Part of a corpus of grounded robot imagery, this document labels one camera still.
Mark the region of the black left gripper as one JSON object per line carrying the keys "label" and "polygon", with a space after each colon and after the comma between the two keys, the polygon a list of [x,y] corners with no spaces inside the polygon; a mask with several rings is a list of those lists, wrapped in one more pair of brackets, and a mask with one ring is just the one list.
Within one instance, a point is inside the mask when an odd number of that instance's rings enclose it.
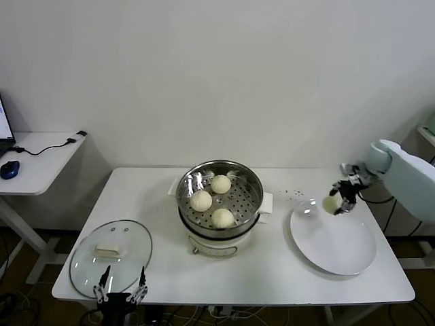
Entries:
{"label": "black left gripper", "polygon": [[121,326],[128,314],[136,311],[136,304],[141,303],[148,293],[146,285],[145,267],[141,269],[138,287],[130,293],[109,293],[105,289],[111,266],[108,266],[99,279],[98,285],[93,287],[97,299],[97,309],[103,315],[102,326]]}

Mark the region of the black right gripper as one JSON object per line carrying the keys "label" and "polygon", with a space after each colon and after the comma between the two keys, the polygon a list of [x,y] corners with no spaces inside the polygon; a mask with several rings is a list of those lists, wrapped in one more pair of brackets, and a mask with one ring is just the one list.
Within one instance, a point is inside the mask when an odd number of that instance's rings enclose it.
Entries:
{"label": "black right gripper", "polygon": [[329,196],[340,196],[343,200],[333,215],[341,215],[352,211],[356,205],[356,197],[361,190],[363,190],[363,185],[359,183],[352,184],[350,181],[337,181],[334,183],[329,191]]}

